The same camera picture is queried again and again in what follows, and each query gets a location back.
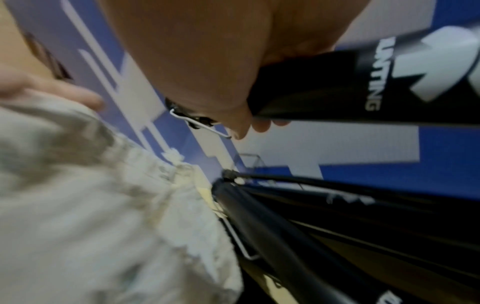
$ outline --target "beige cloth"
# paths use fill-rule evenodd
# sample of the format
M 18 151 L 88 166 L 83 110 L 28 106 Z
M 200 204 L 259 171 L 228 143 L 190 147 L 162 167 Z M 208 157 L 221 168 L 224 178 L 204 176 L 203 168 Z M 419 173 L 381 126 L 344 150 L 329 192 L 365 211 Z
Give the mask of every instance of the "beige cloth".
M 35 92 L 3 100 L 0 126 L 2 304 L 236 301 L 233 247 L 178 153 Z

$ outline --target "metal clip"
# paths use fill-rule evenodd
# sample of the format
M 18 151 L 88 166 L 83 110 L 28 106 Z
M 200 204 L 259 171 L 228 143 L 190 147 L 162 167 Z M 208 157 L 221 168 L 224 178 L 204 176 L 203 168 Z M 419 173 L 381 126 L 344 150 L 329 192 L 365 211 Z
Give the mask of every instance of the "metal clip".
M 170 115 L 172 115 L 172 116 L 175 117 L 175 118 L 178 118 L 178 119 L 181 119 L 181 120 L 185 120 L 185 121 L 187 121 L 187 122 L 189 122 L 189 123 L 191 123 L 191 124 L 194 124 L 194 125 L 196 125 L 196 126 L 199 126 L 200 128 L 207 129 L 207 130 L 209 130 L 210 132 L 213 132 L 213 133 L 215 133 L 215 134 L 217 134 L 217 135 L 220 135 L 220 136 L 222 136 L 222 137 L 224 137 L 224 138 L 226 138 L 226 139 L 231 139 L 231 138 L 232 138 L 230 135 L 224 134 L 224 133 L 222 133 L 222 132 L 219 132 L 219 131 L 215 130 L 214 128 L 211 128 L 211 127 L 209 127 L 209 126 L 207 126 L 207 125 L 205 125 L 205 124 L 203 124 L 203 123 L 201 123 L 201 122 L 199 122 L 199 121 L 196 121 L 196 120 L 193 119 L 193 118 L 190 118 L 190 117 L 187 117 L 187 116 L 178 115 L 177 113 L 175 113 L 175 109 L 171 109 L 171 110 L 170 110 Z

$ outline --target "hand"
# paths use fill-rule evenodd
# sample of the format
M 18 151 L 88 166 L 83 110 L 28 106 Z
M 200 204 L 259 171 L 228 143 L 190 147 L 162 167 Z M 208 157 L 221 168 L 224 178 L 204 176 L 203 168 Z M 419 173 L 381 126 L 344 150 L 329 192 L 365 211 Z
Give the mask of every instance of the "hand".
M 57 95 L 78 103 L 92 110 L 104 107 L 100 95 L 59 80 L 43 79 L 0 64 L 0 99 L 20 95 L 26 89 Z
M 152 84 L 243 138 L 263 65 L 332 50 L 369 0 L 98 0 Z

